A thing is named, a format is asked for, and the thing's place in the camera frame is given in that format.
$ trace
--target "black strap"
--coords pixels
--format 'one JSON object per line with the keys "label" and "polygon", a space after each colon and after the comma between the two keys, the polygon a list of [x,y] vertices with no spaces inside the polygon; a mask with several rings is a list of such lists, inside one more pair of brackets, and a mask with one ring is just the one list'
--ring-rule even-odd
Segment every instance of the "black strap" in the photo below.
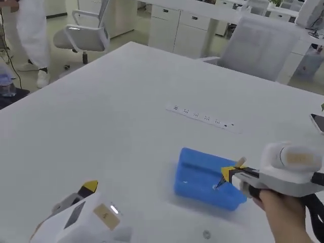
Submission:
{"label": "black strap", "polygon": [[313,232],[319,242],[324,243],[324,205],[315,194],[300,198],[310,213]]}
{"label": "black strap", "polygon": [[255,188],[253,186],[249,186],[249,193],[252,197],[254,197],[257,200],[260,200],[260,192],[261,189]]}

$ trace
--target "cable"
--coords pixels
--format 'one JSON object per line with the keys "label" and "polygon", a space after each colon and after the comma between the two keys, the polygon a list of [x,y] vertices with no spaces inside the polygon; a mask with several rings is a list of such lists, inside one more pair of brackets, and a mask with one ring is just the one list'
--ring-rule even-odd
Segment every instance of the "cable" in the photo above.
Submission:
{"label": "cable", "polygon": [[324,16],[324,9],[322,10],[321,14],[319,15],[319,17],[314,21],[314,23],[310,26],[311,28],[314,27],[314,25],[320,20],[322,19]]}
{"label": "cable", "polygon": [[4,28],[4,17],[3,17],[3,15],[2,15],[2,9],[0,9],[0,14],[1,14],[1,20],[2,20],[2,31],[3,31],[3,34],[4,34],[4,36],[0,36],[0,37],[1,37],[1,39],[2,39],[2,42],[3,42],[4,45],[5,45],[5,52],[6,52],[6,54],[7,54],[7,57],[8,57],[9,63],[10,63],[10,65],[11,65],[13,71],[16,73],[16,75],[17,75],[18,78],[19,78],[19,86],[20,86],[21,89],[23,89],[23,88],[22,88],[22,84],[21,84],[21,77],[20,77],[20,75],[18,74],[18,72],[16,71],[16,69],[15,69],[15,67],[14,67],[14,64],[13,64],[13,62],[12,62],[12,60],[11,60],[11,57],[10,57],[10,55],[9,55],[9,53],[8,53],[8,49],[9,49],[9,48],[8,48],[8,45],[7,45],[7,42],[6,42],[6,33],[5,33],[5,28]]}

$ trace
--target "person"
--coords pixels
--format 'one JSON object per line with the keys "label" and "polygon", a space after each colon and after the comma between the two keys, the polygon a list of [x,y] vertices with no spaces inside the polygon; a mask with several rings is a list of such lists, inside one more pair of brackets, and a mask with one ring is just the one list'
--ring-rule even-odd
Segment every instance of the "person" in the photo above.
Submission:
{"label": "person", "polygon": [[25,63],[17,65],[16,69],[38,70],[37,87],[43,88],[50,82],[50,51],[44,0],[16,1],[19,2],[18,11],[11,13],[10,8],[2,9],[5,35],[13,51],[25,59]]}
{"label": "person", "polygon": [[276,243],[312,243],[306,232],[305,207],[291,196],[262,190],[254,202],[267,216]]}

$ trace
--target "blue box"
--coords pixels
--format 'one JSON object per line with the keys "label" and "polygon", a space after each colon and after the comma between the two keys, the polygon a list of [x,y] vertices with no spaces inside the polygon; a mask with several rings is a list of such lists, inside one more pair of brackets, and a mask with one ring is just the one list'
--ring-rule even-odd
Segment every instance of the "blue box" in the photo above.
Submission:
{"label": "blue box", "polygon": [[183,148],[180,153],[174,191],[179,196],[189,197],[230,211],[247,201],[239,190],[226,182],[214,190],[222,178],[221,168],[235,162],[214,155]]}

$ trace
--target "gray chair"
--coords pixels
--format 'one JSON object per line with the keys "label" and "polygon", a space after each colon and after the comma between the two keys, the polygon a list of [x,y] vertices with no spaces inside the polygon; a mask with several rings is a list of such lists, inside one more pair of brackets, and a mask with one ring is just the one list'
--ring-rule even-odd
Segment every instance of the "gray chair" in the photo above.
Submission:
{"label": "gray chair", "polygon": [[287,23],[243,16],[222,56],[200,61],[276,81],[299,36]]}
{"label": "gray chair", "polygon": [[[104,26],[104,17],[108,11],[110,0],[102,0],[99,13],[86,12],[82,10],[72,11],[75,20],[74,24],[67,24],[63,29],[54,35],[54,45],[60,49],[70,49],[74,52],[83,52],[83,64],[88,63],[87,51],[105,52],[110,44],[109,34]],[[82,26],[76,16],[90,16],[99,19],[97,28]]]}

